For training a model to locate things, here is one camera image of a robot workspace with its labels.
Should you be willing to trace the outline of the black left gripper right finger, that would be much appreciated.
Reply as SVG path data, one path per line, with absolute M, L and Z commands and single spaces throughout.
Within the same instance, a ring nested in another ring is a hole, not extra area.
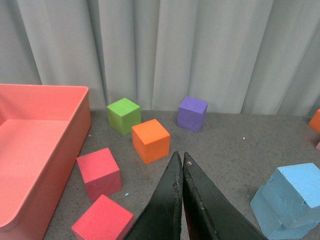
M 183 205 L 191 240 L 266 239 L 187 152 L 183 159 Z

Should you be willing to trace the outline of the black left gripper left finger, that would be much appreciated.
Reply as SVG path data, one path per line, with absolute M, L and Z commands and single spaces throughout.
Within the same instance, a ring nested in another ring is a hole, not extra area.
M 148 204 L 125 240 L 179 240 L 182 231 L 183 166 L 173 153 Z

